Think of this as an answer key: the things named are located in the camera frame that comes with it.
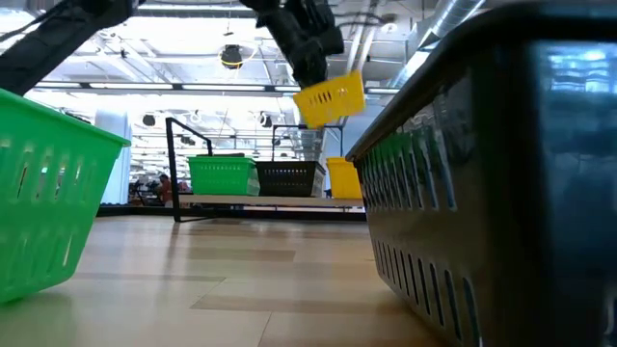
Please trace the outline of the black ceiling device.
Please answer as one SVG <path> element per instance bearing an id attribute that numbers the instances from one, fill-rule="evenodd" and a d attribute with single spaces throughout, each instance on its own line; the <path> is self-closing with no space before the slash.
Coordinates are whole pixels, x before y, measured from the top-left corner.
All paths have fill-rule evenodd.
<path id="1" fill-rule="evenodd" d="M 221 51 L 221 64 L 227 69 L 239 69 L 243 65 L 243 57 L 241 54 L 241 46 L 237 44 L 228 44 Z"/>

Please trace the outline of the long ceiling light bar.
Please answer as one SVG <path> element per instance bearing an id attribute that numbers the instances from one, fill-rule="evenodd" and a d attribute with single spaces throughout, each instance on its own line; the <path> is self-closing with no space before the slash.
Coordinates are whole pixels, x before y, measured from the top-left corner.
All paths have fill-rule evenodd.
<path id="1" fill-rule="evenodd" d="M 301 91 L 298 86 L 247 84 L 170 84 L 170 83 L 103 83 L 103 82 L 39 82 L 33 91 L 99 93 L 99 94 L 220 94 L 220 95 L 288 95 Z"/>

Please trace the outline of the yellow plastic basket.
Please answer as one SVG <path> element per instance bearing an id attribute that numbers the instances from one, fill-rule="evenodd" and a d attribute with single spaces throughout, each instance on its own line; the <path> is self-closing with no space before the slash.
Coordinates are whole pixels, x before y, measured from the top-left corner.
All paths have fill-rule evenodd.
<path id="1" fill-rule="evenodd" d="M 344 157 L 328 157 L 326 163 L 333 197 L 359 200 L 362 197 L 362 191 L 354 165 Z"/>
<path id="2" fill-rule="evenodd" d="M 319 128 L 365 107 L 362 74 L 357 71 L 305 88 L 293 95 L 307 128 Z"/>

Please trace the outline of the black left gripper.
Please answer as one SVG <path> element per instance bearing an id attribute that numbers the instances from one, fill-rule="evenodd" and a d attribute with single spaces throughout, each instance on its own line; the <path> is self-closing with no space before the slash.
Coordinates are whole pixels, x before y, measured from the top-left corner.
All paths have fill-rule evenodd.
<path id="1" fill-rule="evenodd" d="M 239 0 L 256 13 L 256 27 L 266 27 L 288 56 L 292 76 L 301 88 L 325 82 L 327 56 L 342 54 L 344 41 L 329 0 Z M 316 40 L 311 55 L 303 47 Z"/>

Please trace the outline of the black framed wooden shelf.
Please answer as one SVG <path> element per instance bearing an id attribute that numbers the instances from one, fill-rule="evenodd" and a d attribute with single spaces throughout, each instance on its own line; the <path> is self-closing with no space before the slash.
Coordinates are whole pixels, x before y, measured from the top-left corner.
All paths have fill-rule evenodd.
<path id="1" fill-rule="evenodd" d="M 294 198 L 294 197 L 253 197 L 253 196 L 207 196 L 193 194 L 180 194 L 178 190 L 177 182 L 177 170 L 176 170 L 176 155 L 174 144 L 174 130 L 173 126 L 176 124 L 180 128 L 188 131 L 196 137 L 202 139 L 206 143 L 207 156 L 213 155 L 212 142 L 210 139 L 203 136 L 198 131 L 183 124 L 179 120 L 173 117 L 165 118 L 166 123 L 166 139 L 167 139 L 167 153 L 169 159 L 170 168 L 170 182 L 172 187 L 172 210 L 171 214 L 176 223 L 183 223 L 182 209 L 180 208 L 180 199 L 186 195 L 189 200 L 188 203 L 204 203 L 214 205 L 229 205 L 229 206 L 266 206 L 266 207 L 293 207 L 293 208 L 335 208 L 339 209 L 339 212 L 333 212 L 333 216 L 330 217 L 326 212 L 319 211 L 291 211 L 289 216 L 274 216 L 274 219 L 301 219 L 301 215 L 310 214 L 315 220 L 320 221 L 344 221 L 344 222 L 365 222 L 366 215 L 364 213 L 352 213 L 352 207 L 362 207 L 362 200 L 336 200 L 336 199 L 324 199 L 324 198 Z"/>

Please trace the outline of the black plastic basket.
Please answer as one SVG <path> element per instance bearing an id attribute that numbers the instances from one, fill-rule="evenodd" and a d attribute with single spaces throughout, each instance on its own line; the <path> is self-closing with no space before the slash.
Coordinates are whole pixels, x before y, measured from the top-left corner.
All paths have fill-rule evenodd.
<path id="1" fill-rule="evenodd" d="M 326 170 L 317 161 L 256 162 L 263 197 L 320 198 Z"/>
<path id="2" fill-rule="evenodd" d="M 448 33 L 348 153 L 381 279 L 451 347 L 617 347 L 617 0 Z"/>

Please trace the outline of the person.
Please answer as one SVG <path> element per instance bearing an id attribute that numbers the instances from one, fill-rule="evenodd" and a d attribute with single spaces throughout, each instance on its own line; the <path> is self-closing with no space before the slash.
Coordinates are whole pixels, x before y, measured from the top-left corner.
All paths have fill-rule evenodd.
<path id="1" fill-rule="evenodd" d="M 159 176 L 160 185 L 157 188 L 158 195 L 165 207 L 173 206 L 172 185 L 169 177 L 162 173 Z"/>

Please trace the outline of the black aluminium table frame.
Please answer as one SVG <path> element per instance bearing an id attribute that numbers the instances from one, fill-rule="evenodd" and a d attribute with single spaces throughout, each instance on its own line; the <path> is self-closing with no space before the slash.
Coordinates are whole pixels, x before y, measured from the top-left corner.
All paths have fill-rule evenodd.
<path id="1" fill-rule="evenodd" d="M 132 206 L 109 205 L 99 207 L 97 217 L 119 216 L 165 216 L 174 217 L 172 208 L 162 206 Z M 181 222 L 185 217 L 202 219 L 266 219 L 266 220 L 294 220 L 294 221 L 328 221 L 328 222 L 365 222 L 364 213 L 353 212 L 323 212 L 323 211 L 283 211 L 283 210 L 248 210 L 230 208 L 180 208 Z"/>

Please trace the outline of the green plastic basket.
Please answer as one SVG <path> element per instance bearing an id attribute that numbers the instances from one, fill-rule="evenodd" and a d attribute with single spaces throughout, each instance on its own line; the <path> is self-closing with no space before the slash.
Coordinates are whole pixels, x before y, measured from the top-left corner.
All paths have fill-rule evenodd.
<path id="1" fill-rule="evenodd" d="M 188 158 L 195 195 L 258 196 L 260 183 L 256 162 L 237 156 Z"/>
<path id="2" fill-rule="evenodd" d="M 71 278 L 129 144 L 0 89 L 0 305 Z"/>

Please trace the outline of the silver ventilation duct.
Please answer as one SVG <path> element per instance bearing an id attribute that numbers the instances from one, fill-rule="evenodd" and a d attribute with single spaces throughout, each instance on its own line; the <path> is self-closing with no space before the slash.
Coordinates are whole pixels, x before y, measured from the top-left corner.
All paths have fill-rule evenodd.
<path id="1" fill-rule="evenodd" d="M 390 88 L 401 88 L 426 61 L 432 50 L 450 31 L 474 16 L 486 0 L 439 0 L 434 14 L 412 27 L 405 41 L 408 58 L 390 80 Z"/>

